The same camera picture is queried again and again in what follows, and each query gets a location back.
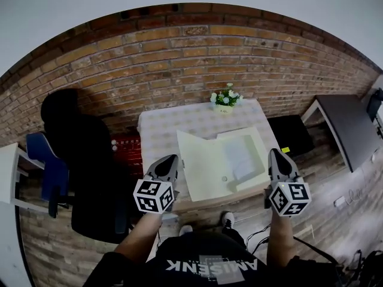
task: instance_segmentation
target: white tablecloth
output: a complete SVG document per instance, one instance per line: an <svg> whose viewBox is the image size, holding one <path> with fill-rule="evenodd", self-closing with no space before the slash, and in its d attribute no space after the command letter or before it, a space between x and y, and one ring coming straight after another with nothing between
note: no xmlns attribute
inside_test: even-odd
<svg viewBox="0 0 383 287"><path fill-rule="evenodd" d="M255 99L243 100L240 105L234 107L230 115L216 113L212 106L212 103L198 103L141 113L138 131L141 135L144 173L151 164L166 155L177 154L180 157L177 130L205 139L214 139L219 133L255 126L267 152L272 148L279 148L266 116ZM191 201L181 160L175 189L180 192L176 204Z"/></svg>

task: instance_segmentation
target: potted plant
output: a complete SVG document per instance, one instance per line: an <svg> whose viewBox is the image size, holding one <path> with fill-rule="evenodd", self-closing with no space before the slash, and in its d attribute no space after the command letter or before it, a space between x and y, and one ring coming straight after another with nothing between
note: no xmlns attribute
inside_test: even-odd
<svg viewBox="0 0 383 287"><path fill-rule="evenodd" d="M210 101L215 104L214 111L225 115L231 114L236 103L244 98L239 93L235 93L232 87L232 83L227 83L226 88L219 94L211 94Z"/></svg>

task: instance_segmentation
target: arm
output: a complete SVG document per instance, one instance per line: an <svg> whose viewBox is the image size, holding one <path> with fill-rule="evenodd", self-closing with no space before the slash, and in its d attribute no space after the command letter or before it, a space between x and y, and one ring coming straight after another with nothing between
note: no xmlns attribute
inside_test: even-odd
<svg viewBox="0 0 383 287"><path fill-rule="evenodd" d="M104 255L84 287L113 286L121 283L128 272L134 273L148 259L161 223L162 215L144 215L114 252Z"/></svg>
<svg viewBox="0 0 383 287"><path fill-rule="evenodd" d="M134 263L145 263L161 224L162 215L147 213L138 221L132 232L116 247L114 252L124 255Z"/></svg>
<svg viewBox="0 0 383 287"><path fill-rule="evenodd" d="M280 217L273 210L268 245L268 265L285 267L296 255L293 227L289 217Z"/></svg>

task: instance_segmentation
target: open box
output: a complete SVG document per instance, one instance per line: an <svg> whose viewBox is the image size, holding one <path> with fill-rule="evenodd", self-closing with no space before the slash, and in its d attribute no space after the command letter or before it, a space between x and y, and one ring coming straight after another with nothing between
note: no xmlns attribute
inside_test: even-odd
<svg viewBox="0 0 383 287"><path fill-rule="evenodd" d="M177 131L192 201L216 199L270 183L268 154L255 127L206 140Z"/></svg>

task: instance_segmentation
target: forearm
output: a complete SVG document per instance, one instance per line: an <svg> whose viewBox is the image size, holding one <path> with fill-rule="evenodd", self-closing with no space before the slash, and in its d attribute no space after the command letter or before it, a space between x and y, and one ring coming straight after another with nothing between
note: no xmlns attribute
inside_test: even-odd
<svg viewBox="0 0 383 287"><path fill-rule="evenodd" d="M121 253L136 263L145 263L161 227L162 215L147 213L136 224L130 234L116 247Z"/></svg>
<svg viewBox="0 0 383 287"><path fill-rule="evenodd" d="M289 217L280 217L274 210L268 245L268 265L285 267L296 255L293 227Z"/></svg>

